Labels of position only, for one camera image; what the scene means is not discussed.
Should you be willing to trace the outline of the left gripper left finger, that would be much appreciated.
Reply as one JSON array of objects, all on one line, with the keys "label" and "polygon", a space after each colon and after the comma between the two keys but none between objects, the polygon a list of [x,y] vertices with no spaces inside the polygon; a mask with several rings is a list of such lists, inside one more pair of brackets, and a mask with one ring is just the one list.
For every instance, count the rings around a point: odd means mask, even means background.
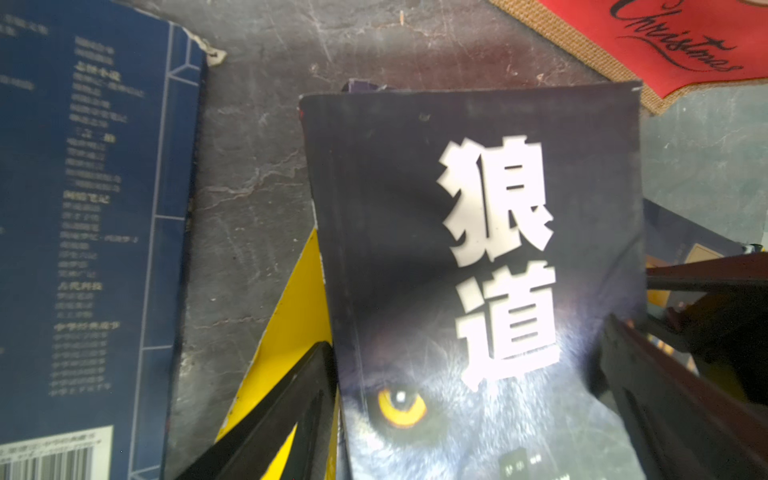
[{"label": "left gripper left finger", "polygon": [[263,479],[292,437],[279,477],[323,479],[336,431],[336,391],[333,349],[325,341],[317,342],[259,404],[179,477]]}]

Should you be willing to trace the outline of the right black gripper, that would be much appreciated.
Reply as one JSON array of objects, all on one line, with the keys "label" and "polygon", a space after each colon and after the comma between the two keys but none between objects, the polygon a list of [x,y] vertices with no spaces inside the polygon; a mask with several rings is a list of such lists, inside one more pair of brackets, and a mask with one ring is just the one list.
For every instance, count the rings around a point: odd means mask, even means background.
[{"label": "right black gripper", "polygon": [[696,293],[650,313],[644,330],[689,353],[699,377],[742,402],[767,400],[767,254],[646,269],[649,291]]}]

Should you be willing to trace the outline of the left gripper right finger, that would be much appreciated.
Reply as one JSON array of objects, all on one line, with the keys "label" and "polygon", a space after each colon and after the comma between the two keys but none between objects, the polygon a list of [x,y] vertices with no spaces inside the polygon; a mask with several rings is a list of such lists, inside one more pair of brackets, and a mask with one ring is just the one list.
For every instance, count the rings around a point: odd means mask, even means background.
[{"label": "left gripper right finger", "polygon": [[646,478],[766,478],[765,410],[693,375],[613,315],[600,368]]}]

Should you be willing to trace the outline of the black wolf cover book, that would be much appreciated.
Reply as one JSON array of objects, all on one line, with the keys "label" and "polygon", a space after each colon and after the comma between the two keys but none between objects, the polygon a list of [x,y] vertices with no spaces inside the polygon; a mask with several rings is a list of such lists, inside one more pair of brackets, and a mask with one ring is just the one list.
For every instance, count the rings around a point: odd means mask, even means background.
[{"label": "black wolf cover book", "polygon": [[646,303],[636,82],[306,95],[350,479],[640,479],[598,397]]}]

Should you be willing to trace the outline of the red canvas tote bag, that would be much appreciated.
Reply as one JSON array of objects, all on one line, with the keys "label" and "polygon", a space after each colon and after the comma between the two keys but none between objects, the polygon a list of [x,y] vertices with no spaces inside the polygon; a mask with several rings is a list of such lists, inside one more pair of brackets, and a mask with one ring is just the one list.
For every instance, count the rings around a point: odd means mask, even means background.
[{"label": "red canvas tote bag", "polygon": [[767,81],[764,1],[498,1],[496,7],[654,114],[706,88]]}]

